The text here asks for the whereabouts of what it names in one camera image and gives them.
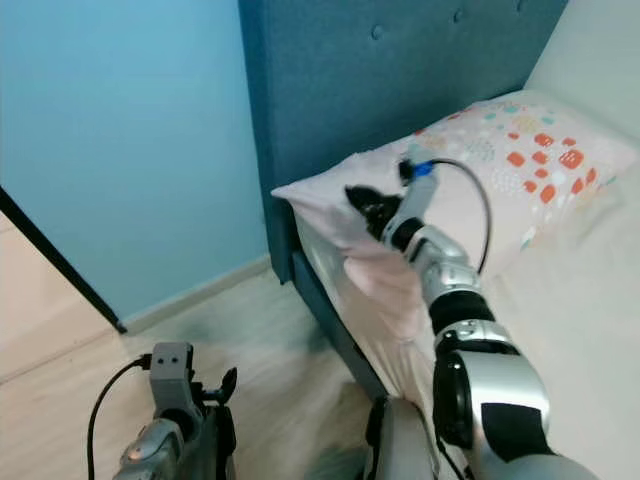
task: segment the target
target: pillow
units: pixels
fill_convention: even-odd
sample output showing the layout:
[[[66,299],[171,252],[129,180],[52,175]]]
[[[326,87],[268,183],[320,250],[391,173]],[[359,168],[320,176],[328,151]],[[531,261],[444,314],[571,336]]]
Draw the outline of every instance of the pillow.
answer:
[[[397,252],[368,234],[344,187],[362,184],[402,194],[397,166],[408,152],[414,161],[446,157],[465,162],[484,185],[494,220],[485,278],[588,203],[638,157],[622,135],[547,95],[525,90],[475,103],[413,135],[273,190],[341,250],[347,276],[372,302],[381,303],[386,298],[381,289],[393,286],[420,303],[420,283]],[[438,166],[434,172],[439,186],[423,220],[458,241],[477,264],[485,233],[479,195],[457,169]],[[388,322],[395,323],[393,331],[403,332],[401,338],[411,338],[423,326],[402,302],[380,306]]]

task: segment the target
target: light blue wall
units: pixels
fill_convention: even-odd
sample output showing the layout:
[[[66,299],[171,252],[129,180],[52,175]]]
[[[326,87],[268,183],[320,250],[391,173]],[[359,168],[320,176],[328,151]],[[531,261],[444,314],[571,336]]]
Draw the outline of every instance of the light blue wall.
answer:
[[[121,318],[267,252],[236,0],[0,0],[2,186]]]
[[[640,1],[571,0],[527,87],[640,140]]]

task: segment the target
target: bed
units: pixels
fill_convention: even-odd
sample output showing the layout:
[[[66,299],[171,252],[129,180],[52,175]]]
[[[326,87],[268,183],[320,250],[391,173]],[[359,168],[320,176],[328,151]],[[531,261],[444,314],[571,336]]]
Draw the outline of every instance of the bed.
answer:
[[[363,327],[368,306],[345,278],[339,252],[304,221],[296,222],[271,191],[474,101],[522,88],[565,4],[240,1],[272,266],[282,283],[294,283],[372,399],[403,395],[428,416],[430,332],[406,344]],[[628,379],[640,378],[631,288],[640,238],[627,228],[640,204],[637,169],[619,183],[584,215],[589,218],[576,216],[555,241],[526,251],[485,288],[497,317],[526,340],[523,348],[547,383],[552,445],[602,478],[626,475],[640,428],[635,397],[628,395]],[[589,231],[593,215],[607,229]],[[534,268],[537,280],[530,275]],[[582,279],[567,282],[565,276],[576,271]],[[581,323],[563,321],[567,316]],[[603,318],[616,319],[616,327]],[[619,348],[612,352],[601,347],[604,342]],[[584,358],[593,360],[587,369]]]

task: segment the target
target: blue wall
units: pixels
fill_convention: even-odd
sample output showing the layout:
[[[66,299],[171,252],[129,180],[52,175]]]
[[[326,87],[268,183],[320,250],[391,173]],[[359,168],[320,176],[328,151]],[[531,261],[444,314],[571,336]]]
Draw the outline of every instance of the blue wall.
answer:
[[[126,318],[267,252],[235,0],[0,0],[2,186]]]

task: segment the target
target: baseboard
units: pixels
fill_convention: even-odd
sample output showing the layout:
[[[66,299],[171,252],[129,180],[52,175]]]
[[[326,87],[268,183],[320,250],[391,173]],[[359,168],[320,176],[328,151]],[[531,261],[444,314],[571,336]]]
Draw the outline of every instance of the baseboard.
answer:
[[[128,334],[139,333],[162,320],[173,317],[223,290],[267,270],[271,265],[269,255],[265,255],[244,267],[240,267],[212,282],[199,285],[184,294],[178,295],[166,302],[156,305],[141,314],[121,320]]]

